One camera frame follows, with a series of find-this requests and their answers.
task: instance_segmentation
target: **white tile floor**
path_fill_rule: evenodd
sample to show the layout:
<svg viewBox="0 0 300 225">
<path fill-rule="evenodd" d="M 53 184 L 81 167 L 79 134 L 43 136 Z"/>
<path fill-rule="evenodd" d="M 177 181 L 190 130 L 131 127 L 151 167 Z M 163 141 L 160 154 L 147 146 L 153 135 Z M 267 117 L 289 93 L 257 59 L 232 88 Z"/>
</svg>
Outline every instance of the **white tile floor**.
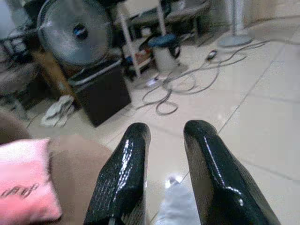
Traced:
<svg viewBox="0 0 300 225">
<path fill-rule="evenodd" d="M 250 28 L 250 35 L 300 41 L 299 22 L 298 18 L 258 24 Z M 183 46 L 180 61 L 196 68 L 214 48 L 216 42 L 200 48 Z M 249 50 L 247 55 L 243 62 L 222 68 L 220 77 L 209 90 L 193 96 L 172 95 L 170 100 L 179 104 L 178 111 L 172 115 L 158 116 L 154 106 L 137 112 L 128 106 L 93 128 L 80 110 L 64 128 L 43 128 L 39 126 L 41 114 L 29 130 L 36 137 L 76 133 L 113 150 L 131 123 L 147 123 L 152 134 L 147 210 L 153 219 L 164 197 L 167 175 L 186 176 L 184 182 L 190 186 L 183 144 L 185 123 L 192 119 L 207 120 L 253 175 L 282 224 L 299 224 L 300 46 L 271 43 Z M 195 73 L 199 86 L 209 83 L 214 73 Z M 133 105 L 140 105 L 146 90 L 129 89 Z M 164 93 L 159 90 L 150 99 L 158 99 Z M 45 104 L 31 109 L 29 115 L 33 117 L 45 109 Z"/>
</svg>

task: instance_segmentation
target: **pink cushion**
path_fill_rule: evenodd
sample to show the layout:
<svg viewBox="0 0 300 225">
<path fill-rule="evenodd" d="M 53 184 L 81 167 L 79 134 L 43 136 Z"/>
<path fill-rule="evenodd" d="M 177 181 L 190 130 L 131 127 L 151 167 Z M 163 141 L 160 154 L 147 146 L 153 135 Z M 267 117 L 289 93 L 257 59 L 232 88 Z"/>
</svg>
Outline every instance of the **pink cushion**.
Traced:
<svg viewBox="0 0 300 225">
<path fill-rule="evenodd" d="M 48 139 L 0 146 L 0 224 L 26 225 L 61 217 L 49 174 Z"/>
</svg>

